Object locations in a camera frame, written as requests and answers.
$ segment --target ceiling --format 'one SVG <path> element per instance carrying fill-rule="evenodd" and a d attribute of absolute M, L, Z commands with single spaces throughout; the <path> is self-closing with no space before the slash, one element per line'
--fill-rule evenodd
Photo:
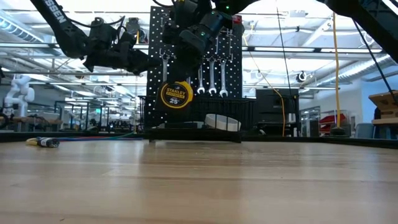
<path fill-rule="evenodd" d="M 170 4 L 168 0 L 159 0 L 161 3 Z M 89 24 L 94 17 L 102 17 L 105 22 L 113 22 L 122 16 L 138 17 L 141 27 L 147 31 L 150 23 L 149 10 L 151 6 L 155 6 L 152 1 L 139 1 L 139 4 L 132 4 L 132 1 L 112 0 L 112 1 L 82 1 L 82 0 L 57 0 L 59 5 L 63 6 L 63 10 L 67 16 Z M 45 42 L 54 40 L 53 32 L 42 16 L 36 11 L 35 7 L 29 0 L 0 0 L 3 15 L 15 23 L 29 29 L 32 33 L 43 38 Z M 243 17 L 246 28 L 245 38 L 248 46 L 264 46 L 264 47 L 281 47 L 279 23 L 282 29 L 282 37 L 285 47 L 308 47 L 308 48 L 333 48 L 333 32 L 331 15 L 324 4 L 316 0 L 262 0 L 248 6 L 244 11 L 239 13 Z M 336 21 L 336 29 L 338 35 L 339 48 L 358 49 L 364 48 L 360 36 L 355 29 L 353 21 L 347 17 L 338 16 Z M 374 43 L 372 38 L 366 36 L 368 42 L 373 48 L 378 49 L 379 46 Z M 22 42 L 7 32 L 0 30 L 1 42 Z M 17 53 L 23 58 L 11 55 Z M 285 60 L 282 52 L 254 52 L 254 58 L 248 54 L 244 54 L 243 58 L 243 80 L 244 85 L 266 85 L 267 82 L 258 70 L 266 76 L 267 81 L 272 85 L 286 85 L 287 74 Z M 350 65 L 357 61 L 369 60 L 368 54 L 344 54 L 340 62 L 342 67 Z M 65 56 L 54 57 L 51 54 L 33 52 L 32 49 L 23 48 L 2 48 L 0 46 L 0 64 L 9 70 L 20 71 L 48 71 L 56 69 L 58 73 L 74 73 L 80 72 L 86 74 L 84 79 L 77 78 L 72 75 L 47 75 L 47 78 L 53 82 L 73 82 L 73 83 L 128 83 L 126 86 L 114 87 L 112 93 L 106 91 L 98 91 L 102 89 L 95 86 L 63 86 L 66 95 L 70 95 L 65 88 L 74 91 L 90 92 L 102 97 L 121 97 L 134 98 L 137 95 L 145 95 L 146 93 L 146 74 L 143 77 L 134 77 L 126 75 L 125 71 L 112 70 L 110 68 L 96 68 L 95 72 L 100 75 L 109 74 L 109 76 L 89 76 L 87 69 L 82 65 L 80 60 L 68 59 Z M 335 71 L 335 55 L 334 54 L 315 54 L 315 53 L 294 53 L 287 57 L 287 70 L 289 71 L 290 82 L 298 85 L 296 75 L 300 72 L 311 74 L 311 77 L 321 79 L 330 75 Z M 33 78 L 41 78 L 42 76 L 33 76 Z M 245 96 L 252 96 L 253 91 L 247 88 L 243 91 Z"/>

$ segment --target cardboard box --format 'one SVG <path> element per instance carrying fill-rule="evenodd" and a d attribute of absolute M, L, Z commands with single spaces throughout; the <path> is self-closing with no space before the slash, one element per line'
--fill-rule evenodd
<path fill-rule="evenodd" d="M 393 91 L 398 99 L 398 91 Z M 369 96 L 369 99 L 379 108 L 381 119 L 398 118 L 398 105 L 390 93 L 380 93 Z"/>

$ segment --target yellow tape measure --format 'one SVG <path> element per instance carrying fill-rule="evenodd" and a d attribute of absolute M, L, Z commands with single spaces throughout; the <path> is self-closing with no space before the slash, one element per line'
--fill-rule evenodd
<path fill-rule="evenodd" d="M 187 82 L 164 83 L 160 89 L 163 104 L 172 109 L 183 109 L 193 100 L 193 90 Z"/>

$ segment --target wrench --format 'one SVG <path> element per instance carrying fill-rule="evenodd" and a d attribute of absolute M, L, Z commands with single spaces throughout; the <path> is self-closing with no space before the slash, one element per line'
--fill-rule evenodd
<path fill-rule="evenodd" d="M 200 65 L 200 68 L 198 70 L 198 79 L 199 79 L 198 93 L 199 94 L 205 93 L 206 90 L 205 90 L 205 87 L 203 86 L 203 70 L 201 68 L 201 65 Z"/>
<path fill-rule="evenodd" d="M 209 63 L 210 63 L 210 88 L 209 88 L 209 93 L 210 94 L 216 94 L 217 93 L 217 89 L 214 85 L 214 63 L 216 62 L 216 60 L 211 57 L 209 58 Z"/>
<path fill-rule="evenodd" d="M 225 85 L 225 65 L 226 65 L 226 60 L 225 59 L 220 59 L 221 63 L 221 91 L 220 91 L 220 96 L 224 97 L 224 94 L 228 97 L 228 91 L 226 91 L 226 85 Z"/>
<path fill-rule="evenodd" d="M 167 54 L 162 55 L 163 60 L 163 82 L 167 81 L 167 65 L 169 64 L 170 56 Z"/>

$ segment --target pegboard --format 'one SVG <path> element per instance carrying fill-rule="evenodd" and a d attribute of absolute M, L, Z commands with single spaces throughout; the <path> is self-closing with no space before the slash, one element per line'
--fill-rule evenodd
<path fill-rule="evenodd" d="M 169 10 L 162 7 L 151 7 L 150 10 L 150 29 L 149 29 L 149 56 L 159 58 L 162 60 L 161 53 L 170 55 L 169 64 L 175 61 L 174 46 L 164 44 L 162 41 L 163 24 L 169 18 Z M 195 98 L 221 98 L 221 63 L 220 59 L 226 59 L 225 65 L 225 79 L 226 79 L 226 90 L 228 96 L 224 99 L 241 99 L 242 98 L 242 30 L 234 29 L 227 34 L 229 30 L 225 29 L 221 31 L 218 36 L 218 45 L 211 46 L 204 58 L 214 57 L 217 59 L 215 62 L 215 87 L 217 89 L 216 94 L 210 94 L 208 92 L 210 87 L 210 63 L 208 59 L 204 59 L 202 65 L 203 72 L 203 86 L 205 87 L 206 93 L 198 94 L 199 80 L 198 75 L 191 78 L 190 84 L 194 91 Z M 155 96 L 158 88 L 163 82 L 163 65 L 158 67 L 150 68 L 147 74 L 147 96 Z M 159 119 L 160 121 L 167 120 L 167 114 L 155 113 L 155 102 L 146 102 L 146 117 L 148 119 Z"/>

